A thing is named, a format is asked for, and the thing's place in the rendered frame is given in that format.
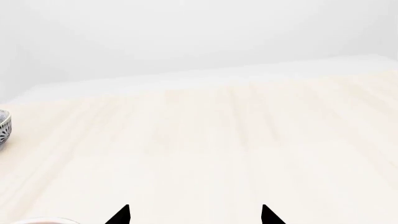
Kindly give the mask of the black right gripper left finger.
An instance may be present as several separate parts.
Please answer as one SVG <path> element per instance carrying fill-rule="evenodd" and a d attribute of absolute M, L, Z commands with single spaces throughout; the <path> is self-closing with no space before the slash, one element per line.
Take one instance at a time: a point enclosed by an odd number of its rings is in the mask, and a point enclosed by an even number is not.
<path fill-rule="evenodd" d="M 129 205 L 123 206 L 123 208 L 114 214 L 105 224 L 130 224 Z"/>

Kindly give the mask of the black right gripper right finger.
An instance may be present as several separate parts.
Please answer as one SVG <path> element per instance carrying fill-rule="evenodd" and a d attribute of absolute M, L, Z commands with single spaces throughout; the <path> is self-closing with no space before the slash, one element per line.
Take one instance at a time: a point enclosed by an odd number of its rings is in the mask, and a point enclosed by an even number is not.
<path fill-rule="evenodd" d="M 267 205 L 262 205 L 261 221 L 262 224 L 286 224 Z"/>

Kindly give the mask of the blue patterned white bowl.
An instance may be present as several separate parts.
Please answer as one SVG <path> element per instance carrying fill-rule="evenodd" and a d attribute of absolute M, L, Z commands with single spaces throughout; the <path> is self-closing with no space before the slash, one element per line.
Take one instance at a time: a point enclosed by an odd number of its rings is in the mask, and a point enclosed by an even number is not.
<path fill-rule="evenodd" d="M 0 110 L 0 148 L 6 143 L 12 133 L 12 117 L 10 112 Z"/>

